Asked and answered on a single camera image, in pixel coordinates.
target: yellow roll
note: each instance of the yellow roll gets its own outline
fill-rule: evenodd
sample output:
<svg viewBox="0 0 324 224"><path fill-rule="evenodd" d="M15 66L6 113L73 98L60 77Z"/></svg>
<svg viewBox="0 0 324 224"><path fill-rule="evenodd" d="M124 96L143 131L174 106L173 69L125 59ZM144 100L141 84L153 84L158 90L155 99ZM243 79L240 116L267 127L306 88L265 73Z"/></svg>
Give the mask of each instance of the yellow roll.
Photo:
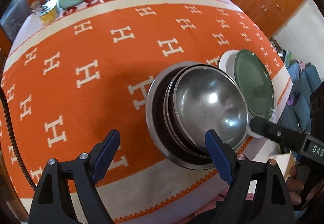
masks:
<svg viewBox="0 0 324 224"><path fill-rule="evenodd" d="M58 16L57 0L50 0L40 7L39 18L43 25L52 23Z"/></svg>

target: stacked metal bowl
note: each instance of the stacked metal bowl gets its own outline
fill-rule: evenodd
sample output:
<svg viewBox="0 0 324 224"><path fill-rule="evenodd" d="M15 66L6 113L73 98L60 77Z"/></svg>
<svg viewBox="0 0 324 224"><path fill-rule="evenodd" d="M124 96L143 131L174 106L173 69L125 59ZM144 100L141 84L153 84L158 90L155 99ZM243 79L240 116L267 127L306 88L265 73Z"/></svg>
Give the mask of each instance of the stacked metal bowl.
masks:
<svg viewBox="0 0 324 224"><path fill-rule="evenodd" d="M214 167L205 134L214 129L236 149L248 130L247 103L220 69L181 62L162 71L146 100L146 122L156 146L179 166L204 170Z"/></svg>

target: screw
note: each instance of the screw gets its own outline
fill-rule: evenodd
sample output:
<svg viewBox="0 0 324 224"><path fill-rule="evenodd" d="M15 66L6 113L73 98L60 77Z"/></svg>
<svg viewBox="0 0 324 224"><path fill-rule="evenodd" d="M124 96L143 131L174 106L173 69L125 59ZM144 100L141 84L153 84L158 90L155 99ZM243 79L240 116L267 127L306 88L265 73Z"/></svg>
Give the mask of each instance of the screw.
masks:
<svg viewBox="0 0 324 224"><path fill-rule="evenodd" d="M56 159L55 158L51 158L50 160L48 160L48 163L50 165L55 164L55 162L56 162Z"/></svg>
<svg viewBox="0 0 324 224"><path fill-rule="evenodd" d="M277 164L277 161L274 160L274 159L270 159L270 160L269 160L269 163L270 163L271 165L275 166L275 165Z"/></svg>
<svg viewBox="0 0 324 224"><path fill-rule="evenodd" d="M236 156L236 158L237 158L238 160L240 160L240 161L243 161L243 160L245 160L245 155L243 155L243 154L238 154L238 155Z"/></svg>
<svg viewBox="0 0 324 224"><path fill-rule="evenodd" d="M84 159L87 159L88 158L88 154L87 153L82 153L81 155L79 155L79 158L81 159L81 160L84 160Z"/></svg>

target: orange tablecloth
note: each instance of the orange tablecloth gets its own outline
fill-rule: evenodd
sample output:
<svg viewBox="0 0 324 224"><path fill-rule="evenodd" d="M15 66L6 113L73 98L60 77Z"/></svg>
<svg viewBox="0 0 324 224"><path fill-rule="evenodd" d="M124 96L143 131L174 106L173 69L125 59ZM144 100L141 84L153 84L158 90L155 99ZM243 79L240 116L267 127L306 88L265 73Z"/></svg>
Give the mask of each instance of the orange tablecloth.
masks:
<svg viewBox="0 0 324 224"><path fill-rule="evenodd" d="M120 149L98 183L116 222L153 212L194 190L216 171L185 170L170 161L161 166L165 158L145 122L147 91L154 77L174 63L199 61L217 66L225 51L244 48L258 55L272 79L280 71L285 74L286 86L274 85L275 91L281 91L276 97L280 101L289 82L286 69L265 35L232 4L115 0L43 28L13 53L2 80L18 147L35 183L48 159L75 159L116 128L121 134ZM9 175L18 195L32 198L3 113L0 119ZM163 179L163 174L170 183L154 179ZM111 205L114 196L118 202Z"/></svg>

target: table runner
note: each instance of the table runner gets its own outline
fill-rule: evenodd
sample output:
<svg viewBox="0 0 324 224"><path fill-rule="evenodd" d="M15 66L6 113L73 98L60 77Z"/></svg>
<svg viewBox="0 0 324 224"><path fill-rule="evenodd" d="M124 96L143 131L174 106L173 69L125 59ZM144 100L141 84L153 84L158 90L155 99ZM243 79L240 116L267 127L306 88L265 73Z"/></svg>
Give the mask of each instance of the table runner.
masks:
<svg viewBox="0 0 324 224"><path fill-rule="evenodd" d="M2 80L17 143L35 182L49 158L74 159L116 128L121 132L120 150L98 183L115 222L146 215L184 197L216 170L186 170L164 159L145 123L148 88L174 63L217 65L223 52L243 48L266 65L280 103L289 87L288 72L258 27L233 4L114 0L43 28L12 53ZM20 197L32 197L7 131L1 128L9 175Z"/></svg>

